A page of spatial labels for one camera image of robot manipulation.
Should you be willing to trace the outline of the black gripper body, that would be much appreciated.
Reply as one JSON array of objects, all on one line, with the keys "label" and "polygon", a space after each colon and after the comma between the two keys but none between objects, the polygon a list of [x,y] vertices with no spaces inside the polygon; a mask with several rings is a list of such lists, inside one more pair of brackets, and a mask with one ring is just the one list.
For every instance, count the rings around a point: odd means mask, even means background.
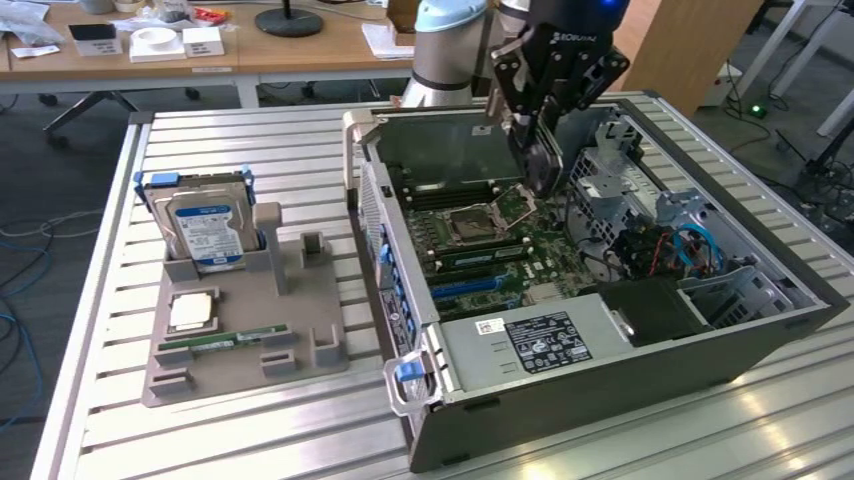
[{"label": "black gripper body", "polygon": [[543,39],[535,52],[533,77],[535,86],[547,92],[546,72],[551,60],[561,60],[578,50],[614,46],[614,33],[622,24],[626,1],[533,1],[526,27],[542,27]]}]

